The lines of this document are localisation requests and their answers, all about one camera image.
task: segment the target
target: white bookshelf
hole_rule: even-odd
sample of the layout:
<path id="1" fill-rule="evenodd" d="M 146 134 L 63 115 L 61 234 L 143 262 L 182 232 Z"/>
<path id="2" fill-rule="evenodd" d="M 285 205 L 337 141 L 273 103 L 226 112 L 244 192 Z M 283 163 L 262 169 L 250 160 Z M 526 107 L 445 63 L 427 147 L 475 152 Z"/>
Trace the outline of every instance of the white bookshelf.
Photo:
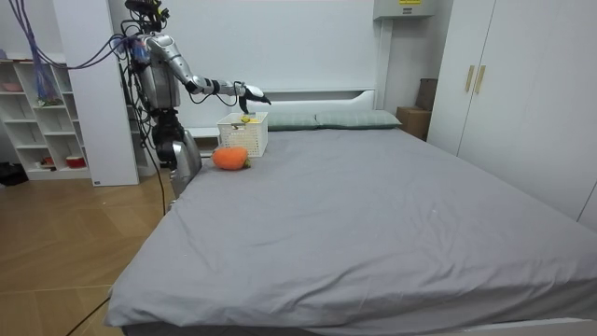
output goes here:
<path id="1" fill-rule="evenodd" d="M 33 63 L 2 61 L 0 84 L 18 83 L 23 91 L 6 91 L 0 86 L 0 120 L 29 179 L 90 178 L 87 167 L 71 169 L 66 165 L 69 156 L 83 156 L 87 162 L 68 71 L 44 67 L 63 104 L 39 106 Z M 37 166 L 48 157 L 53 159 L 55 171 Z"/>

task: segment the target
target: mattress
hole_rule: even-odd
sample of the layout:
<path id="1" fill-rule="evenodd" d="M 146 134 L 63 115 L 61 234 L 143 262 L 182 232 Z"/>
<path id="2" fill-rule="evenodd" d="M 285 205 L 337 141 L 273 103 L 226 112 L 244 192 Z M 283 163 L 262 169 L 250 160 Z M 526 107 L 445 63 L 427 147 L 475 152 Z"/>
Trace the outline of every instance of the mattress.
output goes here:
<path id="1" fill-rule="evenodd" d="M 270 133 L 205 163 L 111 295 L 107 325 L 179 331 L 596 318 L 597 233 L 399 130 Z"/>

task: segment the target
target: pillow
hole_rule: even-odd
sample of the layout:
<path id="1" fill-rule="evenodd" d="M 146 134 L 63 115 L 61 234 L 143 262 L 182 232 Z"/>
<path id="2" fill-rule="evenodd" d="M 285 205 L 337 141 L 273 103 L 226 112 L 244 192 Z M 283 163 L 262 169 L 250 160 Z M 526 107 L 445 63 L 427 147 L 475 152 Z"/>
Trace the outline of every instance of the pillow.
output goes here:
<path id="1" fill-rule="evenodd" d="M 268 131 L 314 130 L 318 126 L 314 114 L 289 112 L 270 112 L 268 114 Z"/>
<path id="2" fill-rule="evenodd" d="M 390 112 L 382 110 L 327 111 L 315 114 L 320 128 L 342 130 L 393 129 L 401 125 Z"/>

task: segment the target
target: wardrobe door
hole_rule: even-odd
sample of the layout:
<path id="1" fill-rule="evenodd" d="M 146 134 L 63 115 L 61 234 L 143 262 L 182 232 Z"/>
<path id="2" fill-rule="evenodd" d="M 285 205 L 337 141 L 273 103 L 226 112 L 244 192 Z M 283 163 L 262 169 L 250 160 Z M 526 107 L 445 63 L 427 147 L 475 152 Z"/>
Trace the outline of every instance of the wardrobe door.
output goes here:
<path id="1" fill-rule="evenodd" d="M 455 0 L 427 142 L 456 155 L 495 0 Z"/>
<path id="2" fill-rule="evenodd" d="M 597 1 L 558 3 L 505 177 L 578 219 L 597 181 Z M 597 229 L 592 199 L 583 222 Z"/>
<path id="3" fill-rule="evenodd" d="M 458 156 L 500 178 L 561 0 L 498 0 Z"/>

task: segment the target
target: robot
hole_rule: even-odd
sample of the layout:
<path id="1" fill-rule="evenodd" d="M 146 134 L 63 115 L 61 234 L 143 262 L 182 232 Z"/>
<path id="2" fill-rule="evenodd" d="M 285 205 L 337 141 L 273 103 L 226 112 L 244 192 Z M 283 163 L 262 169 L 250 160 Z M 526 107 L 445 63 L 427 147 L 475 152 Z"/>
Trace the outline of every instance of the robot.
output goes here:
<path id="1" fill-rule="evenodd" d="M 247 100 L 271 105 L 262 90 L 240 81 L 210 79 L 193 74 L 178 51 L 174 39 L 161 32 L 162 23 L 170 17 L 161 1 L 127 0 L 126 8 L 138 18 L 126 20 L 140 27 L 137 35 L 128 38 L 126 48 L 132 56 L 132 71 L 140 81 L 142 101 L 156 123 L 152 140 L 158 158 L 168 163 L 176 198 L 201 169 L 201 156 L 194 139 L 176 116 L 180 93 L 176 80 L 189 94 L 236 96 L 241 110 L 248 114 Z"/>

